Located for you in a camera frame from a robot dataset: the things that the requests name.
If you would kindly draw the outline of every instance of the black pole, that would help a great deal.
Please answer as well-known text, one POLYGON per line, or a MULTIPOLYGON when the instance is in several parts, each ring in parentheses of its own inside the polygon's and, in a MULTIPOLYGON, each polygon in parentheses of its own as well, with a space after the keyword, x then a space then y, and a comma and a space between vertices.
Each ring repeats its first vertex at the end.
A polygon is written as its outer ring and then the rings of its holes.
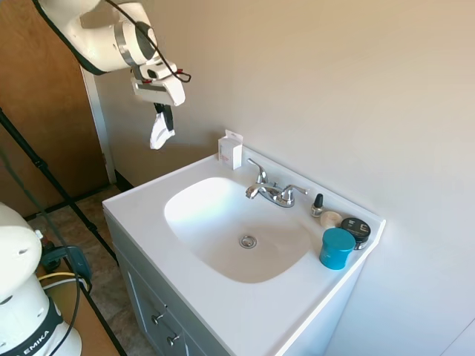
POLYGON ((84 215, 84 213, 79 209, 76 205, 74 200, 69 196, 69 194, 65 191, 62 185, 58 182, 58 180, 52 175, 50 172, 48 165, 46 162, 41 159, 40 156, 36 154, 36 152, 31 148, 28 144, 27 140, 19 133, 13 123, 7 118, 4 114, 3 110, 0 108, 0 124, 3 125, 5 130, 12 136, 16 143, 20 146, 20 148, 30 157, 31 162, 45 175, 46 179, 50 181, 53 187, 61 194, 62 198, 65 202, 73 209, 76 215, 81 219, 84 223, 86 228, 97 238, 97 240, 101 243, 102 246, 107 250, 107 252, 114 258, 117 262, 117 257, 112 248, 104 241, 101 237, 99 232, 97 232, 97 226, 95 226, 89 219, 84 215))

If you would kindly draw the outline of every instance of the blue jar lid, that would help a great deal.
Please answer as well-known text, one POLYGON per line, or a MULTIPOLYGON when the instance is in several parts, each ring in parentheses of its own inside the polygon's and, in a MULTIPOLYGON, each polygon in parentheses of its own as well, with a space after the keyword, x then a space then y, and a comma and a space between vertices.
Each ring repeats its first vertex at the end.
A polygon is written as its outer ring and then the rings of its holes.
POLYGON ((352 251, 356 242, 353 235, 342 228, 329 228, 324 232, 324 246, 341 252, 352 251))

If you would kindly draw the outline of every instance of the white sink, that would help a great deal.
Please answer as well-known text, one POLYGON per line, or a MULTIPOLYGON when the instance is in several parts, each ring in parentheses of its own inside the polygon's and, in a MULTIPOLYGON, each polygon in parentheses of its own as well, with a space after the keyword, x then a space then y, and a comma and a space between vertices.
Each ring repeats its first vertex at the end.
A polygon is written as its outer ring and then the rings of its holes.
POLYGON ((178 239, 222 275, 258 283, 285 272, 310 249, 308 231, 286 209, 222 177, 198 182, 172 197, 165 218, 178 239), (254 237, 253 248, 241 246, 254 237))

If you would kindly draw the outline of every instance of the door frame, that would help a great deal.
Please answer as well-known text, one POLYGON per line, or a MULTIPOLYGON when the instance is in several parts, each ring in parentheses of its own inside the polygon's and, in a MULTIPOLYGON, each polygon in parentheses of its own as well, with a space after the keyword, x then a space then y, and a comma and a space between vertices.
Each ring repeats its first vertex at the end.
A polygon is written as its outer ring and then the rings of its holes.
POLYGON ((94 75, 81 68, 84 86, 88 94, 89 105, 91 106, 92 117, 94 118, 94 125, 96 126, 97 136, 99 137, 99 144, 101 147, 102 156, 104 157, 105 170, 109 182, 114 184, 117 181, 115 174, 114 161, 112 160, 111 146, 109 145, 109 136, 107 135, 107 128, 105 127, 104 114, 99 100, 99 93, 97 92, 96 81, 94 75))

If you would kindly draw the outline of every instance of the door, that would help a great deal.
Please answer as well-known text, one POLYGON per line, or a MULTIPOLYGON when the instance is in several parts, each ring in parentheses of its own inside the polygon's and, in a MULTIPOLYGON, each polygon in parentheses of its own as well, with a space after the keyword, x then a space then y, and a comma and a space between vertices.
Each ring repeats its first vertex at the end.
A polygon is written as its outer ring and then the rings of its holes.
MULTIPOLYGON (((31 0, 0 1, 0 107, 72 196, 108 183, 79 64, 31 0)), ((0 125, 0 145, 44 207, 63 199, 0 125)), ((38 212, 0 165, 0 201, 38 212)))

